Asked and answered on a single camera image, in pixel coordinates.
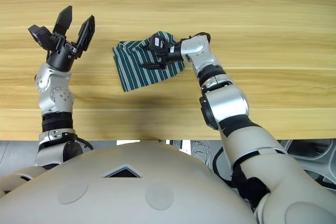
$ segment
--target white robot shell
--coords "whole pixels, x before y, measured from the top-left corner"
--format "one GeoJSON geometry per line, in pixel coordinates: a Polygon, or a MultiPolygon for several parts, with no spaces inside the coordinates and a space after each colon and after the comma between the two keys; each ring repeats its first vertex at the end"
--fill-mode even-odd
{"type": "Polygon", "coordinates": [[[256,223],[199,160],[153,142],[79,155],[4,196],[0,209],[6,224],[256,223]]]}

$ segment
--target vent grille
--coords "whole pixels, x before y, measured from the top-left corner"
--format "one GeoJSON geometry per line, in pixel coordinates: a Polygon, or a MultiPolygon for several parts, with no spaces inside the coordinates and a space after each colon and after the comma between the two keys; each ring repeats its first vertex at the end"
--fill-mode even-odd
{"type": "Polygon", "coordinates": [[[134,173],[132,173],[127,168],[125,168],[124,170],[121,170],[117,173],[110,175],[109,178],[139,178],[139,177],[134,173]]]}
{"type": "Polygon", "coordinates": [[[102,175],[104,178],[141,178],[142,175],[136,172],[129,165],[118,167],[102,175]]]}

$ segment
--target folded fabric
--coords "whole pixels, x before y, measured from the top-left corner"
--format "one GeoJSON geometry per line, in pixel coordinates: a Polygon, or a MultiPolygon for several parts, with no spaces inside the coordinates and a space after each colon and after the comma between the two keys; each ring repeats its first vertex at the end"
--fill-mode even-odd
{"type": "MultiPolygon", "coordinates": [[[[169,43],[176,43],[169,33],[158,31],[157,34],[169,43]]],[[[113,48],[114,61],[117,65],[121,86],[124,92],[148,86],[175,76],[184,69],[183,62],[168,64],[166,69],[150,70],[141,65],[146,62],[158,62],[154,52],[146,47],[150,39],[140,41],[121,41],[113,48]]]]}

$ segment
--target wood grain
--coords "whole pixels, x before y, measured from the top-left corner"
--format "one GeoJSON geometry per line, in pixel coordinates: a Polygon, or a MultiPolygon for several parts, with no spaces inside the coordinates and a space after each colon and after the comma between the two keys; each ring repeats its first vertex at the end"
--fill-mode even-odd
{"type": "Polygon", "coordinates": [[[336,135],[336,0],[0,0],[0,139],[37,140],[33,77],[45,52],[32,24],[52,29],[73,6],[68,39],[91,14],[96,33],[72,69],[76,131],[88,140],[218,139],[199,111],[190,65],[123,93],[112,47],[157,30],[176,39],[207,31],[211,50],[247,94],[250,117],[276,138],[336,135]]]}

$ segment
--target black cable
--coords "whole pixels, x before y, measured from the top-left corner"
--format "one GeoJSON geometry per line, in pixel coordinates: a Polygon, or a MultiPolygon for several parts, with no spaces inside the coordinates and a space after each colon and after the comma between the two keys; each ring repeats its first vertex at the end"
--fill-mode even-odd
{"type": "Polygon", "coordinates": [[[88,147],[90,150],[93,150],[92,144],[90,144],[88,141],[86,141],[86,140],[84,140],[84,139],[82,139],[80,137],[76,137],[76,141],[84,144],[84,148],[88,147]]]}
{"type": "Polygon", "coordinates": [[[48,61],[48,59],[49,59],[49,56],[50,56],[50,51],[47,50],[47,61],[48,61]]]}
{"type": "Polygon", "coordinates": [[[198,33],[198,34],[195,34],[193,37],[196,37],[196,36],[198,36],[198,35],[206,35],[206,38],[208,39],[208,41],[209,41],[209,43],[210,43],[210,40],[211,40],[211,36],[210,36],[210,34],[208,34],[208,33],[205,33],[205,32],[200,32],[200,33],[198,33]]]}
{"type": "Polygon", "coordinates": [[[219,172],[218,172],[218,169],[217,169],[217,159],[218,159],[218,157],[222,154],[224,152],[224,149],[223,149],[223,147],[221,147],[220,149],[219,149],[219,151],[216,153],[216,155],[215,155],[215,157],[214,157],[214,159],[213,159],[213,161],[212,161],[212,168],[213,168],[213,170],[214,170],[214,173],[224,182],[224,183],[226,183],[229,187],[231,187],[231,188],[236,188],[236,186],[232,183],[232,181],[231,180],[227,180],[227,179],[224,179],[224,178],[222,178],[221,176],[220,176],[220,174],[219,174],[219,172]]]}

